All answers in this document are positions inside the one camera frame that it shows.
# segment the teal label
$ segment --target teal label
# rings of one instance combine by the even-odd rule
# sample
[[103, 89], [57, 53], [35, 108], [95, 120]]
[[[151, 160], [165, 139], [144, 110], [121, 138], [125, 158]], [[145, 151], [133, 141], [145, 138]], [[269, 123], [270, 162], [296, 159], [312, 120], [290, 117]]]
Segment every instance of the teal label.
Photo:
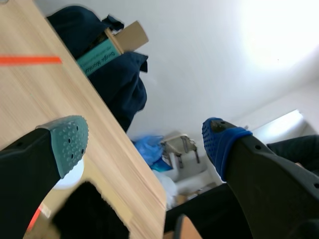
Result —
[[114, 45], [107, 39], [81, 56], [77, 63], [85, 75], [89, 76], [119, 55]]

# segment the black fabric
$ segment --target black fabric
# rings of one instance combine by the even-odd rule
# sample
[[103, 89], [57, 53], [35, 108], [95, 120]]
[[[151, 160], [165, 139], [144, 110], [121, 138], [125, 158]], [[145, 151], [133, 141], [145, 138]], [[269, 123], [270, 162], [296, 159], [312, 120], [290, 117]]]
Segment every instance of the black fabric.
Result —
[[211, 189], [166, 213], [165, 232], [185, 214], [203, 239], [252, 238], [246, 218], [227, 184]]
[[81, 184], [53, 217], [62, 239], [128, 239], [129, 231], [94, 185]]
[[124, 25], [113, 17], [108, 16], [101, 21], [92, 11], [82, 6], [65, 7], [47, 19], [74, 58], [81, 56], [106, 28], [124, 28]]
[[[300, 163], [307, 170], [319, 172], [319, 136], [294, 138], [268, 147], [278, 156]], [[222, 184], [196, 198], [169, 210], [165, 232], [174, 230], [177, 218], [185, 214], [203, 239], [252, 238], [242, 209], [227, 184]]]
[[[76, 59], [105, 40], [103, 32], [106, 28], [120, 30], [124, 27], [111, 16], [101, 21], [81, 6], [63, 8], [47, 19]], [[129, 129], [134, 115], [144, 108], [147, 100], [140, 79], [140, 71], [147, 72], [147, 58], [126, 52], [88, 76], [124, 131]]]
[[288, 139], [267, 145], [275, 154], [319, 176], [319, 135]]

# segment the orange line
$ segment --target orange line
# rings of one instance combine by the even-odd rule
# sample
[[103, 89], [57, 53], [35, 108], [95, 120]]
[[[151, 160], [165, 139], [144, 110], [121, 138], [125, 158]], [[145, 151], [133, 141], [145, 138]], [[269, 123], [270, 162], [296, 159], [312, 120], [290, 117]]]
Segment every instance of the orange line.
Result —
[[61, 64], [58, 56], [0, 56], [0, 65]]

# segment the textured grip pad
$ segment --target textured grip pad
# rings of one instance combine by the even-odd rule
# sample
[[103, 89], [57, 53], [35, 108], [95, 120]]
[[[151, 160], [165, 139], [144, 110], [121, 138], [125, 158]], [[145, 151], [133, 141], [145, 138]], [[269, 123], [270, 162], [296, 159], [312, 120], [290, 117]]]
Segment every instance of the textured grip pad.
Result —
[[88, 125], [82, 116], [60, 118], [37, 128], [50, 131], [52, 152], [61, 178], [81, 160], [88, 144]]
[[252, 135], [241, 127], [227, 128], [227, 124], [220, 118], [209, 118], [202, 127], [204, 148], [223, 181], [226, 181], [227, 158], [234, 142], [241, 137]]

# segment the wood grain surface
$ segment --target wood grain surface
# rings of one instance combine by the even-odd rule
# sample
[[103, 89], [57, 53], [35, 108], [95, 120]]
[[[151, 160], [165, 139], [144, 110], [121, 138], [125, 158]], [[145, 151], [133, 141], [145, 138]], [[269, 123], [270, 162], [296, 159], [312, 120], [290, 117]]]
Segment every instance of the wood grain surface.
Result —
[[[0, 66], [0, 148], [37, 125], [82, 115], [89, 125], [82, 180], [93, 180], [131, 238], [162, 238], [163, 188], [31, 0], [0, 4], [0, 54], [57, 55], [62, 60]], [[70, 193], [52, 190], [44, 203], [55, 211]]]

